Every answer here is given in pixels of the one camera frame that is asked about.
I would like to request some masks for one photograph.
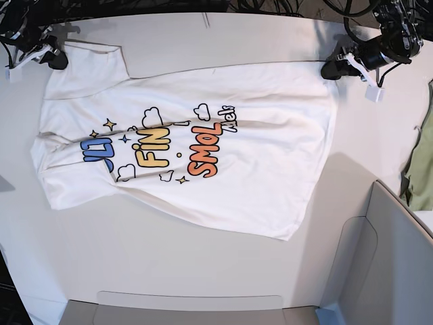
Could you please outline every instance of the printed graphic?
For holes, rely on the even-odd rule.
[[[161,127],[162,126],[162,118],[160,116],[160,111],[156,107],[152,107],[148,110],[144,111],[144,117],[141,121],[141,124],[146,129],[152,127]]]
[[[117,124],[111,122],[108,118],[107,118],[107,123],[106,123],[106,124],[103,124],[103,126],[105,126],[105,127],[109,127],[109,128],[110,128],[110,131],[113,131],[113,126],[114,126],[114,125],[117,125]]]
[[[185,183],[186,181],[189,181],[188,179],[185,179],[185,176],[183,176],[181,179],[176,179],[180,184]]]
[[[90,137],[96,137],[99,133],[95,132],[95,130],[92,130],[92,133],[89,134]]]
[[[173,123],[173,125],[177,125],[178,127],[188,127],[191,121],[185,121],[185,122],[177,122]]]
[[[126,137],[126,135],[124,134],[123,135],[123,138],[122,139],[119,139],[120,141],[123,141],[124,143],[126,143],[127,141],[130,141],[131,139],[128,139],[127,137]]]
[[[191,132],[197,133],[196,140],[199,144],[189,147],[195,153],[189,156],[191,162],[188,164],[188,173],[192,176],[204,173],[204,178],[215,176],[218,173],[216,166],[218,158],[211,156],[210,153],[219,151],[219,146],[217,146],[218,135],[223,134],[221,124],[214,123],[213,129],[209,127],[192,127]]]
[[[116,181],[119,181],[120,178],[126,178],[122,181],[128,181],[131,178],[135,178],[135,166],[133,164],[127,164],[125,166],[119,167],[117,170],[118,177]]]
[[[222,110],[218,112],[219,116],[224,116],[225,121],[221,124],[223,125],[223,130],[228,132],[237,132],[237,121],[234,106],[223,106]]]
[[[171,181],[174,171],[167,171],[166,173],[160,174],[161,181]]]
[[[167,127],[155,129],[144,129],[136,132],[138,135],[144,135],[139,139],[140,144],[133,144],[135,150],[135,159],[140,167],[167,167],[169,161],[166,159],[157,159],[153,151],[166,151],[170,148],[168,145],[171,140],[167,138],[170,130]]]
[[[107,164],[108,170],[113,172],[114,165],[113,162],[108,159],[114,157],[114,149],[111,145],[112,141],[108,137],[99,137],[97,139],[88,139],[80,143],[80,147],[83,150],[84,161],[92,162],[104,160]],[[104,147],[103,150],[90,150],[91,146],[100,146]]]
[[[194,113],[201,121],[210,121],[209,107],[207,104],[200,104],[197,108],[194,108]]]

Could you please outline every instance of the robotic arm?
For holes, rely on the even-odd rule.
[[[7,68],[19,70],[29,61],[63,70],[68,65],[66,54],[59,48],[57,38],[50,35],[50,26],[39,27],[34,16],[37,14],[39,0],[0,1],[0,43],[9,56]],[[13,45],[15,52],[10,53],[6,45]]]
[[[370,98],[378,101],[379,97],[376,95],[380,94],[385,75],[401,64],[410,64],[411,58],[416,56],[423,46],[423,38],[433,39],[433,19],[427,3],[421,5],[416,0],[370,1],[370,8],[380,23],[382,34],[368,41],[358,38],[349,27],[349,18],[353,17],[353,14],[350,14],[352,1],[348,0],[346,9],[341,14],[353,44],[343,47],[338,55],[327,61],[321,75],[329,80],[338,80],[342,76],[361,77],[369,83],[369,87],[379,90]],[[394,66],[388,69],[377,83],[368,76],[369,71],[392,63]]]

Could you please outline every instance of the white clip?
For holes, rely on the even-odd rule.
[[[22,69],[9,69],[6,67],[6,80],[10,83],[18,83],[22,80]]]
[[[365,92],[365,97],[375,103],[382,101],[385,94],[385,89],[378,87],[378,84],[370,76],[367,69],[355,60],[355,57],[352,53],[346,54],[344,58],[350,63],[351,66],[357,69],[367,81],[368,86],[367,91]]]

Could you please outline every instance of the t-shirt sleeve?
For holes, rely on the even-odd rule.
[[[90,96],[129,79],[119,46],[66,42],[64,49],[69,64],[53,71],[46,100]]]
[[[73,150],[77,145],[56,135],[37,137],[33,144],[33,164],[52,209],[67,209],[121,192],[106,163],[82,161],[81,152]]]

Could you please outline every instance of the gray wall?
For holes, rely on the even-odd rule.
[[[315,307],[254,311],[170,311],[69,301],[60,325],[319,325]]]
[[[378,182],[367,220],[377,232],[377,247],[374,234],[364,227],[338,299],[346,323],[433,324],[432,237]]]

